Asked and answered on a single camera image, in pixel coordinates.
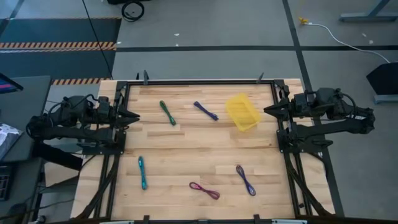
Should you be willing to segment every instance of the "wooden table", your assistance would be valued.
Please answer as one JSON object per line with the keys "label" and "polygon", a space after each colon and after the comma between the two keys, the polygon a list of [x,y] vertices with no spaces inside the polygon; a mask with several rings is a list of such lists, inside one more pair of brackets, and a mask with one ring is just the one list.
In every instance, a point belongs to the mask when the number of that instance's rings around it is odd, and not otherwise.
{"label": "wooden table", "polygon": [[[112,100],[116,82],[102,81],[98,95]],[[303,92],[299,79],[286,79],[285,83],[291,96]],[[261,122],[245,133],[238,131],[225,109],[226,100],[238,93],[246,93],[261,112]],[[177,125],[170,124],[160,100],[165,101]],[[219,120],[213,121],[194,107],[194,101],[217,114]],[[151,220],[252,219],[254,214],[294,218],[285,162],[276,140],[277,120],[262,112],[273,104],[269,85],[132,86],[128,109],[140,114],[141,120],[127,130],[112,220],[142,220],[144,215]],[[312,125],[309,119],[300,122]],[[141,189],[139,156],[145,160],[147,190]],[[308,154],[301,156],[308,188],[333,213],[323,164]],[[71,217],[95,194],[102,163],[103,157],[96,156],[82,170]],[[238,164],[256,196],[247,193],[236,173]],[[217,190],[220,199],[190,189],[188,184],[193,181]],[[101,214],[107,196],[106,192]]]}

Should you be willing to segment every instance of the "yellow plastic container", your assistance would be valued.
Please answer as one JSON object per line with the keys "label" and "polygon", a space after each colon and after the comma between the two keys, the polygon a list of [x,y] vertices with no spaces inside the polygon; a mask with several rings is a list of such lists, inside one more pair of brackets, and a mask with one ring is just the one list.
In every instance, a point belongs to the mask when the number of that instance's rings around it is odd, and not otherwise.
{"label": "yellow plastic container", "polygon": [[240,131],[255,126],[261,120],[260,113],[244,93],[227,100],[226,110]]}

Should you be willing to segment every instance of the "black metal frame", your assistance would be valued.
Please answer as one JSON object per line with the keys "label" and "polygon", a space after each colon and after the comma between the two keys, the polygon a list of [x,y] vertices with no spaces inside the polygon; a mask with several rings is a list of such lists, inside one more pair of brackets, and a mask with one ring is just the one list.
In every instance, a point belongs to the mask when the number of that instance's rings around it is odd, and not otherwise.
{"label": "black metal frame", "polygon": [[[270,85],[274,103],[277,103],[279,101],[278,95],[277,95],[277,88],[284,84],[283,80],[240,79],[240,80],[151,80],[149,82],[148,82],[148,80],[134,80],[134,81],[129,81],[129,82],[118,81],[118,86],[126,85],[126,92],[125,92],[125,97],[124,97],[124,101],[126,103],[123,104],[123,106],[125,106],[126,109],[127,109],[127,102],[129,100],[130,88],[132,86],[137,86],[137,85],[254,85],[254,84]],[[278,122],[279,130],[283,130],[283,128],[284,128],[283,121],[278,120],[277,122]],[[284,154],[286,171],[288,173],[287,177],[288,177],[288,181],[289,181],[289,188],[290,188],[290,194],[292,197],[292,205],[293,205],[295,217],[298,218],[298,217],[302,216],[302,214],[300,213],[301,205],[299,205],[299,200],[297,198],[297,191],[295,188],[296,183],[302,189],[303,205],[305,207],[306,215],[312,215],[311,205],[315,208],[315,207],[317,207],[317,205],[319,203],[316,201],[315,197],[311,194],[311,192],[305,185],[305,176],[304,176],[304,172],[303,172],[300,154],[299,153],[294,154],[294,159],[295,159],[295,163],[297,166],[297,171],[296,171],[292,165],[292,161],[290,160],[290,153],[288,153],[288,152],[282,152],[282,153]],[[109,177],[109,175],[112,171],[115,174],[117,174],[120,156],[114,157],[114,161],[113,161],[114,164],[113,164],[112,169],[110,170],[109,174],[107,175],[109,159],[110,159],[109,156],[107,156],[107,155],[104,156],[103,166],[101,169],[101,177],[99,178],[99,188],[102,188],[103,191],[110,184],[109,197],[108,197],[107,208],[106,208],[106,216],[100,217],[101,201],[102,201],[102,195],[101,195],[99,202],[96,204],[96,206],[94,208],[94,210],[95,210],[94,218],[105,218],[105,219],[110,220],[111,214],[112,214],[112,209],[113,209],[114,191],[115,191],[115,186],[116,186],[117,175],[114,175],[114,177],[112,177],[111,180],[108,182],[106,182],[106,179]],[[333,181],[331,181],[331,182],[329,181],[329,184],[331,184],[331,183],[336,184],[335,177],[333,175],[333,168],[331,166],[330,160],[328,162],[327,161],[325,162],[325,160],[323,159],[323,163],[325,165],[327,179],[328,180],[333,179]],[[341,205],[339,195],[333,195],[333,193],[332,193],[332,198],[333,198],[334,205],[335,205],[335,202],[337,202],[337,205]],[[144,218],[143,221],[135,221],[135,222],[136,223],[141,223],[141,222],[147,223],[148,220],[149,220],[149,217],[146,216],[146,218]],[[168,222],[169,223],[186,223],[187,220],[170,220],[170,221],[155,220],[155,221],[151,221],[151,223],[168,223]],[[208,220],[197,220],[197,222],[198,223],[202,223],[202,222],[207,223]],[[260,223],[260,222],[261,223],[270,223],[270,222],[272,222],[272,220],[260,219],[258,215],[254,215],[253,220],[211,220],[211,223],[253,223],[253,222],[255,222],[255,223]]]}

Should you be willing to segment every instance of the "floor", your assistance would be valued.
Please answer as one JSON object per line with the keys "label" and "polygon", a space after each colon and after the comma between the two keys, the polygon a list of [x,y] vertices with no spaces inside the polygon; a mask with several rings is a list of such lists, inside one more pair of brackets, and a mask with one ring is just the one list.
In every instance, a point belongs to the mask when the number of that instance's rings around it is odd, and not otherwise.
{"label": "floor", "polygon": [[[119,16],[121,6],[101,0],[85,1],[91,17]],[[122,21],[113,77],[134,79],[136,73],[144,69],[150,78],[257,78],[264,72],[264,78],[301,78],[307,88],[311,85],[314,90],[341,88],[359,106],[374,108],[376,116],[376,129],[368,135],[327,136],[335,142],[329,150],[345,215],[398,220],[395,209],[398,179],[394,178],[398,152],[394,150],[396,131],[393,128],[398,125],[395,113],[398,105],[374,105],[374,91],[365,78],[384,61],[357,51],[311,48],[338,43],[321,27],[300,26],[297,18],[306,17],[310,22],[326,25],[337,38],[351,45],[375,49],[386,49],[383,46],[387,45],[398,49],[398,22],[338,21],[341,13],[367,11],[376,0],[288,0],[298,42],[302,47],[309,47],[296,52],[283,2],[285,0],[144,2],[146,13],[141,20]],[[391,1],[384,11],[398,12],[398,1]],[[11,14],[16,18],[86,17],[80,0],[1,1],[0,19]],[[398,61],[398,50],[378,52],[392,62]],[[301,63],[297,53],[303,55]],[[96,94],[97,91],[98,85],[57,85],[51,88],[49,100],[59,101],[63,96]],[[44,195],[43,205],[63,199],[66,196],[61,194]],[[58,205],[42,210],[41,214],[47,215],[50,221],[65,220],[71,207],[71,204]]]}

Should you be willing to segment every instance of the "wheel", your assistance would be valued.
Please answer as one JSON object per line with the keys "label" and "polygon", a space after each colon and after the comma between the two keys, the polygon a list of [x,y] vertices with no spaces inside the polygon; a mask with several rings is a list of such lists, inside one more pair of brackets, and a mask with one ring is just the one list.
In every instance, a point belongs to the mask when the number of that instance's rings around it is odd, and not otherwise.
{"label": "wheel", "polygon": [[123,19],[128,22],[135,22],[139,20],[144,13],[144,5],[139,1],[128,1],[122,7]]}

